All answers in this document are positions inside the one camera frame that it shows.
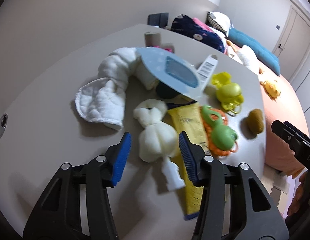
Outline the person right hand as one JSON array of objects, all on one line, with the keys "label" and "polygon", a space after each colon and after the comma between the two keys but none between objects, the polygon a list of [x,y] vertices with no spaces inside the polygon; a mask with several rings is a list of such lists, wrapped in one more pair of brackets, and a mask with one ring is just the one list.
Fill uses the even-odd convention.
[{"label": "person right hand", "polygon": [[288,217],[293,215],[294,213],[296,213],[299,210],[300,207],[300,201],[301,198],[303,196],[303,192],[304,192],[304,181],[307,175],[307,171],[305,171],[299,178],[299,186],[297,187],[297,190],[295,192],[294,198],[292,199],[292,202],[288,208]]}]

